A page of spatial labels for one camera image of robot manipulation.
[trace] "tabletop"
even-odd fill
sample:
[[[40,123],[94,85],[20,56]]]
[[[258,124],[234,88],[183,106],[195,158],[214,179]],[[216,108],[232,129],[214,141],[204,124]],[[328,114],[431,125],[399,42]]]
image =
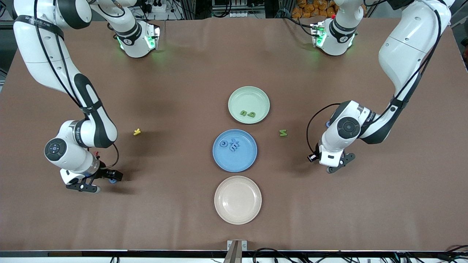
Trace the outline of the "tabletop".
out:
[[[153,23],[161,26],[159,50],[138,59],[119,49],[104,22],[65,32],[73,62],[119,131],[115,168],[124,179],[96,180],[99,194],[66,189],[45,159],[46,142],[82,114],[66,94],[35,82],[16,54],[0,94],[1,250],[226,249],[232,239],[248,240],[249,249],[444,250],[468,242],[468,76],[450,29],[389,137],[357,140],[347,148],[356,159],[330,175],[307,160],[307,123],[335,102],[386,108],[394,87],[378,52],[397,19],[363,19],[339,57],[281,19]],[[228,112],[229,96],[243,86],[270,99],[257,124]],[[313,121],[313,144],[333,110]],[[213,160],[214,140],[229,129],[258,145],[241,173]],[[106,163],[116,157],[112,147],[97,151]],[[226,223],[213,204],[233,175],[262,193],[260,213],[245,225]]]

